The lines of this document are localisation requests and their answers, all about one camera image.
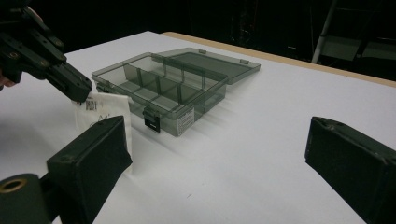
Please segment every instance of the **paper tag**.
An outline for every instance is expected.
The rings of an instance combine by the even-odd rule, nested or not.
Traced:
[[[94,123],[116,116],[123,116],[126,145],[132,157],[132,127],[128,96],[102,92],[91,92],[84,103],[72,102],[75,108],[76,126],[79,133],[85,132]]]
[[[194,107],[177,120],[177,135],[181,135],[195,122]]]

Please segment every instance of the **box lid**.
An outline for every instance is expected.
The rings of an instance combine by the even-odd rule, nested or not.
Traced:
[[[226,75],[228,77],[227,84],[229,85],[260,70],[259,63],[253,63],[244,59],[236,59],[208,52],[203,49],[174,49],[158,54]]]

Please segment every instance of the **box latch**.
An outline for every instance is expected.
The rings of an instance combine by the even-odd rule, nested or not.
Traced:
[[[158,111],[145,107],[143,110],[143,117],[145,119],[146,126],[157,133],[161,131],[160,113]]]

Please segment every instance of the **white paper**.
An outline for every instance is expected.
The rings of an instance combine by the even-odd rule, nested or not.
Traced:
[[[84,103],[73,102],[76,126],[79,133],[85,132],[94,123],[116,116],[123,116],[128,153],[132,158],[132,127],[128,96],[91,92]]]

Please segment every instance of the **metal bolt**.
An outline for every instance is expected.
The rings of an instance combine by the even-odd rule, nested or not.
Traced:
[[[41,61],[40,63],[41,63],[41,65],[43,65],[43,66],[48,66],[48,65],[49,65],[49,63],[48,63],[47,61],[45,61],[45,60]]]
[[[60,41],[60,40],[57,40],[57,41],[55,41],[55,44],[57,46],[62,46],[64,43],[62,43],[62,41]]]
[[[9,57],[11,57],[12,59],[16,59],[18,58],[20,55],[17,52],[10,52],[9,53]]]

